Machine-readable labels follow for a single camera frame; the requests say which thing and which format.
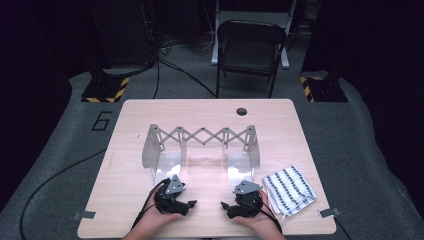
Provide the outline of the black folding chair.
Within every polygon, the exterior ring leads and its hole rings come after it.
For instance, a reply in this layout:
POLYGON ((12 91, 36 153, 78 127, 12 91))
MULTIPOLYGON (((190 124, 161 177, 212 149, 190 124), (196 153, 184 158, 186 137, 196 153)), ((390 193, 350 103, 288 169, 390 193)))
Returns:
POLYGON ((221 89, 252 91, 255 89, 253 76, 267 78, 267 96, 272 97, 282 51, 288 36, 285 30, 276 24, 245 20, 227 20, 217 28, 218 55, 216 93, 220 97, 221 89), (223 84, 221 75, 228 72, 249 75, 241 86, 223 84))

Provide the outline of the grey tape strip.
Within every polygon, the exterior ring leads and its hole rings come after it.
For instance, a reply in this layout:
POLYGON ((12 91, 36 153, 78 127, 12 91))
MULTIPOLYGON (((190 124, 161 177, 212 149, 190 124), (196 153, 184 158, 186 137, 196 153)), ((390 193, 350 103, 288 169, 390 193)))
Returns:
POLYGON ((319 211, 318 214, 321 218, 326 218, 330 216, 335 217, 340 215, 341 211, 339 208, 328 208, 328 209, 319 211))
POLYGON ((93 219, 95 217, 95 212, 92 211, 80 211, 75 212, 72 216, 73 220, 82 220, 82 219, 93 219))

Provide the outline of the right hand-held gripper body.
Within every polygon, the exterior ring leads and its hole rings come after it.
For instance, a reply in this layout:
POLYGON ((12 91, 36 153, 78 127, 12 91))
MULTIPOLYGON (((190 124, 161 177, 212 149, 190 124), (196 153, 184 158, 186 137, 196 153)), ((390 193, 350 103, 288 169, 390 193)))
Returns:
POLYGON ((243 180, 233 190, 238 208, 232 210, 238 211, 238 216, 255 217, 263 206, 263 201, 259 194, 261 189, 262 187, 256 183, 243 180))

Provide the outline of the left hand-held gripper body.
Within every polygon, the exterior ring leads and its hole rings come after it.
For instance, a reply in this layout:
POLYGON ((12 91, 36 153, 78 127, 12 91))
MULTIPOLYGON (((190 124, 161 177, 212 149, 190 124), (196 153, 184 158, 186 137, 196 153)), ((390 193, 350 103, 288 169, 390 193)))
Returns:
POLYGON ((180 181, 177 175, 162 180, 154 196, 157 210, 160 213, 181 214, 181 209, 186 206, 183 205, 183 202, 178 201, 177 198, 183 192, 184 186, 185 184, 180 181))

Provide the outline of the white patterned dish cloth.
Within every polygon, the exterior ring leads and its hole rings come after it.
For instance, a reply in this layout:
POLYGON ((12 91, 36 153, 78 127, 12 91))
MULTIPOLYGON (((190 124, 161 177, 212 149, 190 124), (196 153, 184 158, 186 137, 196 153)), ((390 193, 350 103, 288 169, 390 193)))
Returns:
POLYGON ((303 173, 290 166, 263 178, 275 213, 292 216, 317 200, 317 195, 303 173))

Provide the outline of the grey expandable metal rack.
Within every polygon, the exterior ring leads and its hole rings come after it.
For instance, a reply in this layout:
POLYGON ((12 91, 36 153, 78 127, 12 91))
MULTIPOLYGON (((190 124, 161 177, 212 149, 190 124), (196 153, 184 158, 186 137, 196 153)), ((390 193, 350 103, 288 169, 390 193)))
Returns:
POLYGON ((212 148, 217 148, 227 166, 230 186, 242 180, 252 181, 260 168, 260 148, 254 125, 239 132, 230 127, 215 132, 201 127, 189 131, 182 126, 165 131, 151 124, 142 151, 142 165, 150 169, 157 184, 160 180, 181 176, 181 168, 188 157, 212 157, 212 148))

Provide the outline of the person's left hand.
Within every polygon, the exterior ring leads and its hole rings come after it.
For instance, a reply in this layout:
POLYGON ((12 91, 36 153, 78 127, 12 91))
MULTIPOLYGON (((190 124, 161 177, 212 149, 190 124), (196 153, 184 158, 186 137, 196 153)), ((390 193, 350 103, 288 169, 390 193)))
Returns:
POLYGON ((149 235, 150 237, 155 235, 163 226, 171 222, 179 220, 182 215, 178 213, 174 214, 162 214, 154 206, 154 199, 150 198, 147 204, 148 210, 146 210, 136 224, 136 226, 130 232, 138 232, 149 235))

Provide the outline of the black yellow striped stand base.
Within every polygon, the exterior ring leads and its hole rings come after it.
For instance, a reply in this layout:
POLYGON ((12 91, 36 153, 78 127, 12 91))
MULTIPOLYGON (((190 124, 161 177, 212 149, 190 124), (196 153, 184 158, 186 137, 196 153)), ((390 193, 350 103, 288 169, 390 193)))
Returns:
POLYGON ((125 74, 113 75, 103 70, 91 70, 90 75, 91 80, 81 95, 82 102, 118 102, 129 82, 125 74))
POLYGON ((328 73, 325 76, 302 75, 300 81, 309 102, 339 102, 348 101, 340 84, 340 76, 328 73))

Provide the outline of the person's right hand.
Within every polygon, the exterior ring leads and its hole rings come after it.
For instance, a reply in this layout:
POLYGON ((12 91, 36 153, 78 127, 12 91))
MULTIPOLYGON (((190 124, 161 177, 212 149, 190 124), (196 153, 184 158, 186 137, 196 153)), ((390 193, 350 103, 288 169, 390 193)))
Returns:
POLYGON ((237 222, 238 224, 241 224, 253 229, 256 235, 260 238, 266 232, 281 233, 281 231, 279 230, 279 227, 276 225, 274 221, 275 216, 272 210, 267 206, 268 196, 262 190, 259 191, 259 194, 263 201, 261 212, 259 212, 253 218, 245 218, 241 216, 236 216, 234 218, 234 221, 237 222))

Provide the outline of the black equipment cabinet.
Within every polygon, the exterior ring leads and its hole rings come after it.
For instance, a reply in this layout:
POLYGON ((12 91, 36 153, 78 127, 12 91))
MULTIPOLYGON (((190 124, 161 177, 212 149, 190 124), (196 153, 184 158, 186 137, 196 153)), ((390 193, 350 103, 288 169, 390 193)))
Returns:
POLYGON ((87 0, 111 66, 148 66, 155 57, 141 0, 87 0))

